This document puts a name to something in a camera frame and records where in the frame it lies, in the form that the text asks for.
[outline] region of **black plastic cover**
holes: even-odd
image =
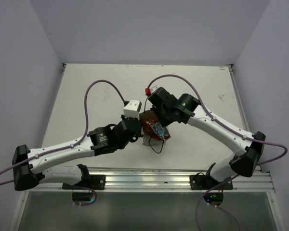
[[[103,190],[105,188],[105,175],[90,175],[87,166],[77,165],[81,170],[81,181],[75,185],[62,184],[62,189],[72,190],[75,187],[93,188],[95,190]]]
[[[254,139],[265,141],[265,135],[258,131],[254,134]],[[253,141],[246,150],[245,154],[235,156],[229,164],[231,169],[237,174],[243,177],[251,177],[263,153],[263,144]]]
[[[13,156],[12,164],[17,164],[28,158],[29,149],[27,145],[18,146]],[[13,168],[14,175],[14,188],[16,191],[23,191],[34,188],[39,184],[39,180],[43,178],[43,175],[34,175],[29,167],[28,163],[24,163],[21,166]]]
[[[117,149],[123,149],[133,138],[141,137],[142,123],[137,119],[124,119],[111,129],[110,126],[96,128],[90,131],[90,137],[94,155],[113,153]]]
[[[199,100],[189,94],[183,94],[179,99],[170,95],[160,87],[154,91],[148,100],[152,103],[151,110],[155,113],[159,123],[166,127],[172,122],[187,123],[194,110],[199,105]]]

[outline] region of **red button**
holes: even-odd
[[[146,95],[146,96],[151,95],[151,90],[150,90],[149,88],[146,88],[146,89],[145,89],[145,95]]]

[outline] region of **metal frame edge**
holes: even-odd
[[[269,200],[270,208],[272,211],[273,219],[275,221],[277,230],[278,231],[285,231],[286,226],[285,226],[283,217],[281,215],[281,212],[280,212],[280,209],[278,206],[278,202],[276,200],[275,192],[267,192],[266,194],[267,194],[267,197]]]
[[[10,227],[9,227],[9,231],[18,231],[18,228],[20,226],[20,222],[23,217],[24,210],[25,210],[28,195],[29,195],[29,192],[27,191],[20,192],[20,195],[16,204],[16,208],[14,211],[14,215],[13,215]]]
[[[247,131],[250,131],[250,128],[249,128],[249,125],[248,125],[248,122],[247,122],[247,119],[246,119],[246,116],[245,116],[243,104],[242,104],[242,101],[241,101],[241,97],[240,97],[240,94],[238,92],[238,88],[237,88],[237,85],[236,85],[236,80],[235,80],[235,75],[233,73],[233,69],[231,67],[228,67],[228,69],[229,69],[229,73],[230,73],[230,76],[231,76],[231,81],[232,81],[232,84],[233,84],[233,87],[234,87],[234,90],[235,90],[236,102],[237,102],[237,105],[239,107],[241,119],[242,119],[242,122],[243,122],[243,129],[247,130]]]
[[[101,169],[89,168],[91,175],[105,175],[105,189],[99,192],[173,192],[201,193],[204,190],[191,190],[190,175],[204,170],[156,170],[156,169]],[[236,192],[274,192],[269,173],[255,171],[251,178],[238,177],[233,181]],[[29,190],[30,192],[70,192],[62,190],[62,184],[41,184]]]

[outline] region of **white wall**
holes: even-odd
[[[269,0],[31,0],[66,63],[233,64]]]
[[[289,0],[271,0],[234,67],[251,130],[289,148]],[[263,160],[281,152],[265,147]],[[289,153],[263,167],[272,174],[289,230]]]
[[[0,170],[16,146],[41,145],[61,77],[61,64],[28,0],[0,0]],[[13,179],[10,171],[0,182]],[[0,231],[7,230],[18,199],[0,187]]]

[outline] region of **glass panel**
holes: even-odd
[[[195,206],[199,193],[98,192],[96,203],[73,205],[71,192],[30,192],[20,231],[189,231],[197,230]],[[275,231],[266,193],[225,193],[222,206],[243,230]],[[202,203],[204,231],[236,231],[234,220]]]

